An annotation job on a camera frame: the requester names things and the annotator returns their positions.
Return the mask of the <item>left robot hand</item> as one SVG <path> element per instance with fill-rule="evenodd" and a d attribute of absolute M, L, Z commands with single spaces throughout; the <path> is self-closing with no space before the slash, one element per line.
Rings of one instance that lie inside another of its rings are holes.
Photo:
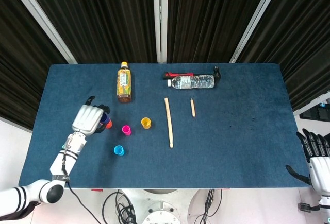
<path fill-rule="evenodd" d="M 74 132 L 80 132 L 85 136 L 95 133 L 101 133 L 106 129 L 106 124 L 101 123 L 104 114 L 110 113 L 110 108 L 104 104 L 92 105 L 95 96 L 90 96 L 86 102 L 80 107 L 73 123 Z"/>

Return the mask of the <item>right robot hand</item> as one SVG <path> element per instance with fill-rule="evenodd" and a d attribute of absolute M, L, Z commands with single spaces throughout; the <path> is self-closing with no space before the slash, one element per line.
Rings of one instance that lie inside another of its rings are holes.
<path fill-rule="evenodd" d="M 319 196 L 329 196 L 329 135 L 322 136 L 302 129 L 296 133 L 301 141 L 309 175 L 298 174 L 289 165 L 287 172 L 310 186 Z"/>

